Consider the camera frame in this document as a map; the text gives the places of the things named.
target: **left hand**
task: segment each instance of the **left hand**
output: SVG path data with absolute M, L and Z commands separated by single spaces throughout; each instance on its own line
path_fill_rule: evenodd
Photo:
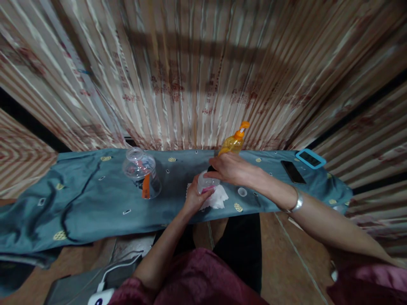
M 215 190 L 210 190 L 204 194 L 199 194 L 197 190 L 198 186 L 198 176 L 194 177 L 192 184 L 189 186 L 187 191 L 187 199 L 185 200 L 184 207 L 182 208 L 185 212 L 190 214 L 195 214 L 204 204 L 205 200 L 208 199 Z

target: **forearm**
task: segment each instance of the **forearm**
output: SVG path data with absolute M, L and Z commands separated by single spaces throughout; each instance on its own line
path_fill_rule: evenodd
M 290 210 L 296 205 L 297 193 L 295 189 L 274 177 L 270 177 L 264 171 L 258 171 L 250 187 L 272 200 L 282 209 Z M 311 237 L 341 250 L 369 255 L 394 263 L 394 260 L 377 241 L 345 216 L 318 199 L 305 193 L 303 195 L 302 207 L 290 214 L 290 217 Z
M 192 215 L 181 210 L 133 273 L 133 277 L 139 278 L 155 294 L 167 275 L 176 245 Z

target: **bracelet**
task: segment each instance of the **bracelet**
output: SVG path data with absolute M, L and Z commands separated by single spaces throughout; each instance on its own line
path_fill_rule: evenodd
M 296 190 L 296 192 L 297 192 L 297 196 L 298 196 L 297 204 L 296 204 L 295 207 L 293 207 L 291 210 L 285 210 L 285 209 L 279 208 L 280 211 L 282 211 L 282 212 L 284 212 L 284 213 L 290 214 L 290 213 L 294 213 L 295 211 L 298 211 L 298 210 L 302 207 L 302 203 L 304 202 L 304 199 L 303 199 L 303 197 L 302 197 L 301 192 L 300 192 L 296 187 L 293 186 L 293 188 L 294 188 L 294 189 Z

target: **striped curtain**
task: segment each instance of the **striped curtain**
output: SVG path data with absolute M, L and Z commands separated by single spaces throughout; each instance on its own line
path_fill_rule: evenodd
M 62 36 L 44 3 L 0 3 L 0 84 L 74 151 L 218 148 L 242 120 L 246 149 L 301 148 L 406 60 L 402 1 L 52 1 Z
M 407 181 L 359 194 L 347 217 L 394 257 L 407 258 Z
M 0 199 L 17 198 L 55 163 L 57 153 L 0 109 Z
M 314 151 L 351 188 L 407 170 L 407 83 L 350 121 Z

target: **smartphone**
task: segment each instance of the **smartphone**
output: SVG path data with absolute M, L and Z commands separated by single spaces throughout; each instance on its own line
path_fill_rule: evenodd
M 283 165 L 285 171 L 287 172 L 292 182 L 298 184 L 307 184 L 292 162 L 281 161 L 281 164 Z

